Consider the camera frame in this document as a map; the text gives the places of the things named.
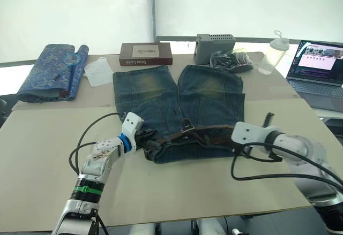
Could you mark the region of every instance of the laptop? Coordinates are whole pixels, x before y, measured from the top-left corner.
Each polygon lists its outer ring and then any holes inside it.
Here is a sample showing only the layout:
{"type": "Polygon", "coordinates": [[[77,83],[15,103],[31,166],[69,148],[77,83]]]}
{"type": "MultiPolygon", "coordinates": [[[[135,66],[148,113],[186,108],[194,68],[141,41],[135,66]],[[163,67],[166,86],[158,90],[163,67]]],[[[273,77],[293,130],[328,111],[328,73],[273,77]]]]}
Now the laptop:
{"type": "Polygon", "coordinates": [[[343,112],[343,46],[301,41],[286,80],[312,108],[343,112]]]}

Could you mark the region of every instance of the denim jeans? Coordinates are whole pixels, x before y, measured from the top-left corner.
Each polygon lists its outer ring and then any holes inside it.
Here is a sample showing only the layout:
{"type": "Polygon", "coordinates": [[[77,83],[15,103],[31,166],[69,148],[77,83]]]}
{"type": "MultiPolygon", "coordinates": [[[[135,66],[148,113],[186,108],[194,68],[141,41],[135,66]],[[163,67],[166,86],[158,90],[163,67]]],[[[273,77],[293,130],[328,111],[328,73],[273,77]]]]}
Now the denim jeans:
{"type": "MultiPolygon", "coordinates": [[[[141,116],[144,119],[141,129],[156,129],[155,139],[180,132],[183,118],[188,118],[195,127],[244,121],[242,79],[223,70],[188,65],[177,86],[168,67],[158,66],[116,72],[113,83],[117,110],[141,116]]],[[[220,136],[225,135],[224,132],[212,130],[208,135],[220,136]]],[[[155,163],[166,163],[227,156],[233,156],[227,146],[203,147],[196,141],[175,141],[160,148],[150,159],[155,163]]]]}

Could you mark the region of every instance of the gray box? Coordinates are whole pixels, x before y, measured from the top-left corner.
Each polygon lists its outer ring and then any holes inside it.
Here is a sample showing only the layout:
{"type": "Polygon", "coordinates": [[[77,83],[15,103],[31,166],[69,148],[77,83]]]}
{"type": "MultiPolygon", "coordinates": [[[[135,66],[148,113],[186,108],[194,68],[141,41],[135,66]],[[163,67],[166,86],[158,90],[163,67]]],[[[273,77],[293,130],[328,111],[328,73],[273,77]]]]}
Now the gray box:
{"type": "Polygon", "coordinates": [[[235,43],[231,34],[198,34],[193,60],[196,65],[208,65],[214,52],[233,50],[235,43]]]}

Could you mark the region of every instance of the green strap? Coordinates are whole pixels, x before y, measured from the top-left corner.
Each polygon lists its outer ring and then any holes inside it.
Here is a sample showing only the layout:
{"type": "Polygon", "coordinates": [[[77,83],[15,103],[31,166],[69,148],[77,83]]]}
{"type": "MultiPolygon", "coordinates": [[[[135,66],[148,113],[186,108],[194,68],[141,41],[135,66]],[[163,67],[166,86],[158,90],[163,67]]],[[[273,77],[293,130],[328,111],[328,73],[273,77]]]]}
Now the green strap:
{"type": "Polygon", "coordinates": [[[94,188],[89,188],[88,186],[83,186],[83,187],[75,187],[74,191],[81,191],[82,193],[93,193],[97,195],[101,195],[102,191],[94,188]]]}

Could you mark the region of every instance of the plastic bottle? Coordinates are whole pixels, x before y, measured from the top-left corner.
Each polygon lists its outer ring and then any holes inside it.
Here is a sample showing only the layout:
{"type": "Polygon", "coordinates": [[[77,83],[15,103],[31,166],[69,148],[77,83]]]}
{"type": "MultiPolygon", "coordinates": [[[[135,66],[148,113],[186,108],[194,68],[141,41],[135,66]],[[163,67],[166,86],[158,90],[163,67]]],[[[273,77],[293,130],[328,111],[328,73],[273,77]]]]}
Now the plastic bottle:
{"type": "Polygon", "coordinates": [[[280,59],[289,49],[289,39],[283,38],[281,31],[275,31],[274,33],[280,38],[271,41],[267,54],[262,59],[261,63],[258,64],[258,71],[262,74],[271,74],[280,59]]]}

